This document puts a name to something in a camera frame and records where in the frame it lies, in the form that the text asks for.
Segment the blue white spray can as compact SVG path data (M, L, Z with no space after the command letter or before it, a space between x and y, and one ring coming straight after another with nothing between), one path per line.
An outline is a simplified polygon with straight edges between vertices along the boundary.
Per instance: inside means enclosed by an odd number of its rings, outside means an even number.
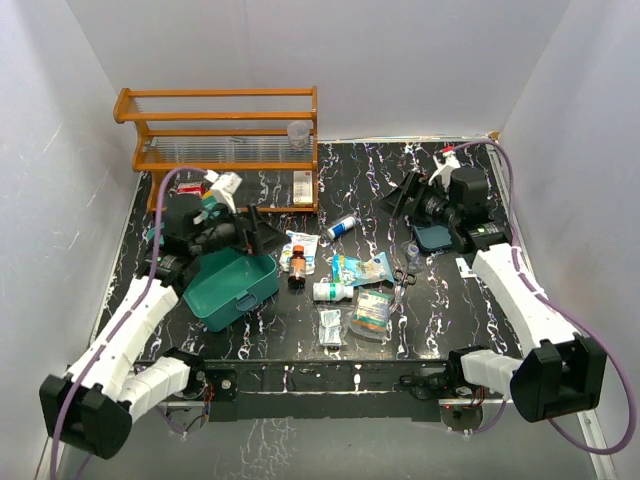
M327 238L330 241L334 241L337 238L340 238L341 236L343 236L352 228L354 228L357 224L358 224L358 219L356 216L354 215L343 216L340 219L331 223L327 227L325 233Z

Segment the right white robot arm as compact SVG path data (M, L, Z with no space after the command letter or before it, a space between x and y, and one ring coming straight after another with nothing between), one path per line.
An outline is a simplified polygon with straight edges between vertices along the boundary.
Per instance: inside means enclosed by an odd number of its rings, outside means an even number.
M454 249L491 291L516 332L522 356L483 346L454 350L444 373L447 388L466 397L485 387L514 403L528 422L592 410L601 396L607 355L539 298L525 279L508 225L488 208L488 182L474 167L454 169L446 182L417 171L381 201L393 217L445 227Z

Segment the teal medicine kit box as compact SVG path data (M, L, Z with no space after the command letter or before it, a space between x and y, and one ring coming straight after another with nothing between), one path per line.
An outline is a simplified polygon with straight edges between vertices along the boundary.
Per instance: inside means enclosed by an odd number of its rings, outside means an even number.
M229 210L221 205L212 214L223 208ZM282 247L289 238L280 232ZM244 255L227 248L196 257L199 270L184 291L191 312L209 330L219 332L277 293L272 253Z

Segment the teal divided tray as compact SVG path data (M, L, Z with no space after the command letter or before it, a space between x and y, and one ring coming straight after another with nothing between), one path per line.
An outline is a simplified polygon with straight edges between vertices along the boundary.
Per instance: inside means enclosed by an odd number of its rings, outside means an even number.
M416 244L421 253L431 254L442 250L449 251L453 248L449 230L441 225L411 226Z

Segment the white green pill bottle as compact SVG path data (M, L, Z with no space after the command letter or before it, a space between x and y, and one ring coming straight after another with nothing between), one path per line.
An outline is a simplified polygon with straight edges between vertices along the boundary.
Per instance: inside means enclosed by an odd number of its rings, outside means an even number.
M354 297L354 287L340 283L315 283L312 288L314 301L338 302L351 300Z

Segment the brown syrup bottle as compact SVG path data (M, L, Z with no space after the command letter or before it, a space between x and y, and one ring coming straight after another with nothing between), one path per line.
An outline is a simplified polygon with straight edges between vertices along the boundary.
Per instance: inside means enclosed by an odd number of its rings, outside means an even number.
M306 281L306 258L302 245L295 245L292 248L288 273L287 283L290 289L296 290L304 287Z

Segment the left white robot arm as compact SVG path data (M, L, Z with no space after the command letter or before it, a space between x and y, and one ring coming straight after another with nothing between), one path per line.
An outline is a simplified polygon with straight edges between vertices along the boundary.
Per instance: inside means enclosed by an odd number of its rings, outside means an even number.
M255 206L240 213L224 204L157 212L150 253L115 315L64 375L41 384L52 447L66 443L110 459L133 424L166 398L200 396L207 376L198 355L172 348L139 374L137 357L180 301L218 332L273 296L272 253L289 240Z

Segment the bandage roll packet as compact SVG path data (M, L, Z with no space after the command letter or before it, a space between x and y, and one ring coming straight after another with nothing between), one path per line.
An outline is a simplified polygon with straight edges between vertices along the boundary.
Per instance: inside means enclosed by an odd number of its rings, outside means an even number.
M388 337L389 318L393 304L393 295L360 288L355 308L349 318L350 330L369 340L385 341Z

